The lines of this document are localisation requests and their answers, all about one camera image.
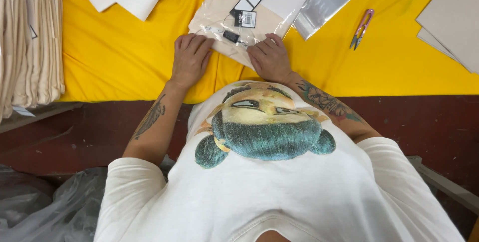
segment cream t-shirt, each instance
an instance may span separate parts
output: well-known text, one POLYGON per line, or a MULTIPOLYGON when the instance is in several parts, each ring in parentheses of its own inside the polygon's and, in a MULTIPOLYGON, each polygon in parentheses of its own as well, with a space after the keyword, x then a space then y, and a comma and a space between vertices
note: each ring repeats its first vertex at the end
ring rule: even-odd
POLYGON ((287 87, 241 81, 193 109, 168 175, 108 167, 97 242, 463 241, 398 145, 357 145, 287 87))

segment graphic print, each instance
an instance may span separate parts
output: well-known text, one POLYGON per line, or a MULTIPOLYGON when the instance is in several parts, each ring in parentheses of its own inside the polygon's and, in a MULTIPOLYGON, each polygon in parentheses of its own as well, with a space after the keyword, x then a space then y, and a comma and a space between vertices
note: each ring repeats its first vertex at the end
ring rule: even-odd
POLYGON ((273 84, 239 84, 197 132, 210 135, 196 147, 196 163, 211 169, 229 153, 263 161, 290 160, 307 152, 330 154, 336 142, 320 124, 327 119, 318 112, 297 109, 291 96, 273 84))

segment yellow fabric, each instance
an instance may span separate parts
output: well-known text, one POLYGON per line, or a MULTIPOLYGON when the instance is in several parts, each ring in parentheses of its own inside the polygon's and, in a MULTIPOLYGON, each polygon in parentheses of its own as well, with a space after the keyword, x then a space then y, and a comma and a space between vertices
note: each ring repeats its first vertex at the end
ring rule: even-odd
MULTIPOLYGON (((66 93, 61 101, 153 100, 171 75, 173 42, 203 0, 160 0, 146 22, 119 5, 97 13, 88 0, 64 0, 66 93)), ((415 18, 430 0, 351 0, 304 42, 284 41, 294 70, 334 96, 479 94, 479 75, 416 38, 415 18), (375 15, 349 49, 367 8, 375 15)), ((215 52, 186 103, 199 103, 257 74, 215 52)))

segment thread snips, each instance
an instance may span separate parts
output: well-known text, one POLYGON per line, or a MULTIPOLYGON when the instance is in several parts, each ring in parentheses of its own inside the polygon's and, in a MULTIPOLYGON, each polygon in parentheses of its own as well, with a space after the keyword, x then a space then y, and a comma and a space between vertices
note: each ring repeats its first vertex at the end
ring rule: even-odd
POLYGON ((369 23, 371 22, 371 19, 373 18, 373 15, 374 15, 374 9, 371 8, 371 9, 366 10, 366 14, 364 14, 364 17, 362 18, 361 24, 359 25, 358 29, 356 30, 356 34, 353 37, 353 40, 351 42, 351 46, 349 47, 350 49, 352 49, 353 46, 355 47, 354 50, 357 49, 357 47, 361 43, 362 37, 364 36, 369 23), (364 30, 362 30, 361 36, 358 37, 362 28, 364 28, 364 30))

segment tattoo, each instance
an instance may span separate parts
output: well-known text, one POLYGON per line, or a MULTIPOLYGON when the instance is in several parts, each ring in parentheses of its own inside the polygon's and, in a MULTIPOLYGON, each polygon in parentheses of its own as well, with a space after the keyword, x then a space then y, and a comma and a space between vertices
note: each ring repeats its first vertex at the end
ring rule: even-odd
POLYGON ((156 122, 160 115, 165 114, 165 105, 161 103, 163 97, 165 97, 165 94, 163 94, 158 100, 158 102, 156 102, 156 104, 152 106, 151 109, 148 111, 147 115, 141 121, 130 141, 132 141, 133 139, 138 140, 140 138, 140 135, 150 129, 150 127, 156 122))
POLYGON ((306 99, 317 105, 319 108, 329 111, 329 114, 335 116, 338 121, 350 119, 365 124, 365 121, 356 112, 350 109, 350 107, 308 81, 303 80, 302 83, 296 84, 298 85, 298 88, 303 91, 303 95, 306 99))

